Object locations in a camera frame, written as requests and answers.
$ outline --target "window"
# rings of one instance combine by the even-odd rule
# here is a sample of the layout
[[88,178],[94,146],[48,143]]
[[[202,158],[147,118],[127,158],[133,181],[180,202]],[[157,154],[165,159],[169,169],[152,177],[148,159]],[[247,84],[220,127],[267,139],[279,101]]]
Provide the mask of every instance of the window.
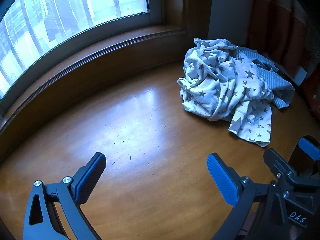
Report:
[[15,0],[0,22],[0,107],[75,51],[159,23],[160,0]]

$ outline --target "screw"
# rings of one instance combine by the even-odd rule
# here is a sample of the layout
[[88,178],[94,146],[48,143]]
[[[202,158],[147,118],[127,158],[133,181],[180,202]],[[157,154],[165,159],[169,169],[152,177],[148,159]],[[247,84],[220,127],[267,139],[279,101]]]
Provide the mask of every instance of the screw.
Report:
[[71,178],[70,177],[65,177],[64,179],[63,179],[63,183],[69,183],[71,181]]
[[33,185],[35,185],[35,187],[39,187],[41,185],[41,181],[36,180]]
[[283,192],[283,197],[284,197],[284,198],[289,197],[289,191],[287,191],[287,190],[284,191],[284,192]]
[[245,177],[242,179],[242,182],[243,183],[248,183],[250,181],[249,177]]
[[274,187],[278,186],[278,182],[275,181],[275,180],[273,180],[273,181],[271,182],[271,184],[272,184]]

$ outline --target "red curtain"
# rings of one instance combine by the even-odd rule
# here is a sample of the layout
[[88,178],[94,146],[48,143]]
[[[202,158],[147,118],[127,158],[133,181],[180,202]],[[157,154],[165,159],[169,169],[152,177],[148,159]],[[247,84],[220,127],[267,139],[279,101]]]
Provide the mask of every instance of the red curtain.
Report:
[[307,15],[297,0],[254,0],[248,47],[267,52],[294,78],[305,44]]

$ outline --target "white fabric with gray stars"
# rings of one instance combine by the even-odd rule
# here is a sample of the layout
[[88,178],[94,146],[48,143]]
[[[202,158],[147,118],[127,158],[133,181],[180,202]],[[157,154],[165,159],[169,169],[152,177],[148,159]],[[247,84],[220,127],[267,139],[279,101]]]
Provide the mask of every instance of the white fabric with gray stars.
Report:
[[229,131],[265,147],[270,143],[274,98],[257,66],[225,39],[195,39],[178,79],[186,111],[209,121],[230,121]]

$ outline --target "window sill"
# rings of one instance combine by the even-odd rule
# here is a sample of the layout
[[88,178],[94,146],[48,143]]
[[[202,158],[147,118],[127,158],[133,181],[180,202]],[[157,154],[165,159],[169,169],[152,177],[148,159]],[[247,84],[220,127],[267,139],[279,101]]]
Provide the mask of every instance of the window sill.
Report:
[[0,159],[81,97],[145,68],[180,60],[187,48],[185,31],[159,25],[118,34],[76,52],[34,81],[0,120]]

